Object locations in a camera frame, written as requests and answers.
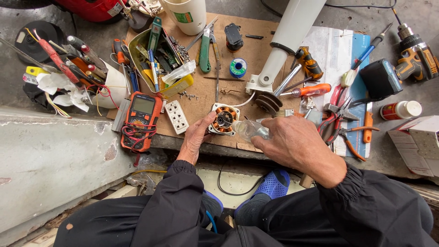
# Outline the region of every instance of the electrical socket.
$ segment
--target electrical socket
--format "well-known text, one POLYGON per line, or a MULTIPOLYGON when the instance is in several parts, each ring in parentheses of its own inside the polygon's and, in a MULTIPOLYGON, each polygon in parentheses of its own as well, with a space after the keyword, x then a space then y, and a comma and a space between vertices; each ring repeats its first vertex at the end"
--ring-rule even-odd
POLYGON ((189 127, 189 123, 183 113, 180 103, 174 100, 165 105, 166 112, 177 134, 181 134, 189 127))

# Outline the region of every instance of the clear liquid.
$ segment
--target clear liquid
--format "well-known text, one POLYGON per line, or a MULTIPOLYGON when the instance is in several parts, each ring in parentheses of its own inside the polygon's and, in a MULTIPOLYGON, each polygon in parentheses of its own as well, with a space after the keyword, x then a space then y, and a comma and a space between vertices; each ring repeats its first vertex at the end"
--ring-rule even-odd
POLYGON ((253 136, 260 136, 266 140, 270 139, 268 128, 251 120, 244 120, 237 123, 233 130, 238 133, 243 140, 248 142, 251 142, 253 136))

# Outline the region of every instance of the black jacket sleeve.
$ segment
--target black jacket sleeve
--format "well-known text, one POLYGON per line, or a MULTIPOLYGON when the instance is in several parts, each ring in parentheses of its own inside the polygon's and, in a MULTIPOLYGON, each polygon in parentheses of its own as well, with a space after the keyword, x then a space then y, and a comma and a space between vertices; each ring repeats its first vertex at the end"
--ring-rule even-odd
POLYGON ((142 211, 131 247, 197 246, 203 189, 195 167, 176 160, 142 211))
POLYGON ((422 229, 417 195, 386 176, 347 164, 332 189, 317 185, 334 229, 353 246, 438 246, 422 229))

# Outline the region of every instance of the blue slipper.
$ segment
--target blue slipper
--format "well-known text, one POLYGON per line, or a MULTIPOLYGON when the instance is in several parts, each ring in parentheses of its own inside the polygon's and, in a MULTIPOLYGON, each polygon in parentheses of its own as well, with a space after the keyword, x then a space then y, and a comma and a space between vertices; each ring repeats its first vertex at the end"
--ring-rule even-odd
POLYGON ((288 172, 282 169, 272 170, 265 176, 264 180, 253 193, 252 197, 241 203, 241 205, 236 208, 234 216, 236 217, 236 213, 241 209, 241 207, 249 202, 256 194, 264 193, 267 194, 271 199, 276 199, 287 195, 288 186, 290 186, 290 176, 288 175, 288 172))
POLYGON ((222 212, 222 211, 224 210, 224 206, 223 206, 223 203, 219 200, 219 198, 216 197, 216 196, 214 196, 212 193, 210 193, 210 192, 207 191, 207 190, 204 190, 204 192, 205 192, 208 196, 210 196, 211 198, 215 199, 215 201, 217 201, 217 202, 219 203, 219 205, 221 206, 221 212, 222 212))

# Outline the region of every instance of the red vacuum cleaner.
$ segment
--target red vacuum cleaner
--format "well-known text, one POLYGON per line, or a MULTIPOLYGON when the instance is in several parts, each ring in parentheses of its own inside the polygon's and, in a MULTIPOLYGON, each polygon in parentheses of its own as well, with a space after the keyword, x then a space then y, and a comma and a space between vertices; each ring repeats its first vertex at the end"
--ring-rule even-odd
POLYGON ((122 19, 119 0, 50 0, 63 11, 69 11, 89 22, 113 23, 122 19))

